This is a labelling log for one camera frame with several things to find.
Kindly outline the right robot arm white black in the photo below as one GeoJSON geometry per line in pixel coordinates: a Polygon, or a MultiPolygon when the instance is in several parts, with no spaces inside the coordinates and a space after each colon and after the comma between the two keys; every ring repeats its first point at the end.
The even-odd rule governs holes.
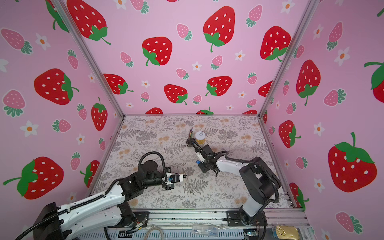
{"type": "Polygon", "coordinates": [[[226,172],[242,178],[250,195],[239,210],[238,220],[245,226],[253,225],[270,203],[280,202],[281,181],[262,158],[231,158],[228,151],[216,153],[208,145],[201,147],[194,138],[188,138],[186,144],[195,149],[199,158],[197,163],[203,173],[212,170],[216,175],[226,172]]]}

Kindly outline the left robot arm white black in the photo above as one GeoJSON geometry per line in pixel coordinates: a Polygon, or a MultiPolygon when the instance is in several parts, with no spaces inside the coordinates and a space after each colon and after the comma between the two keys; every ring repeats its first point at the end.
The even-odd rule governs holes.
{"type": "Polygon", "coordinates": [[[152,155],[152,152],[146,153],[139,161],[137,172],[114,180],[107,190],[68,205],[46,205],[35,224],[17,239],[33,233],[35,240],[74,240],[99,228],[131,227],[128,234],[137,232],[146,226],[148,213],[136,215],[129,201],[143,194],[148,187],[161,186],[169,191],[174,189],[176,183],[187,178],[187,175],[173,173],[166,167],[164,157],[159,152],[154,154],[160,157],[161,172],[155,161],[143,161],[152,155]]]}

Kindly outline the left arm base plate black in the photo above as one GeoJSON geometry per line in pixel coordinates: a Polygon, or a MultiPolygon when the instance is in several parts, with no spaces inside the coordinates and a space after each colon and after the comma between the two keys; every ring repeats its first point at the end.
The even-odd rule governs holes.
{"type": "Polygon", "coordinates": [[[137,225],[141,224],[139,228],[145,228],[148,224],[150,212],[132,212],[132,213],[122,213],[122,219],[114,225],[115,228],[135,228],[137,225]]]}

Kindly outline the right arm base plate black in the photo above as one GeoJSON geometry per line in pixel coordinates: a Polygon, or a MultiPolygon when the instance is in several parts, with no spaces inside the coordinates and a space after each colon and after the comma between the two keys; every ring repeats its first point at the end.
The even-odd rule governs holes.
{"type": "Polygon", "coordinates": [[[227,211],[223,221],[230,227],[266,227],[268,225],[264,211],[253,217],[248,216],[243,210],[227,211]]]}

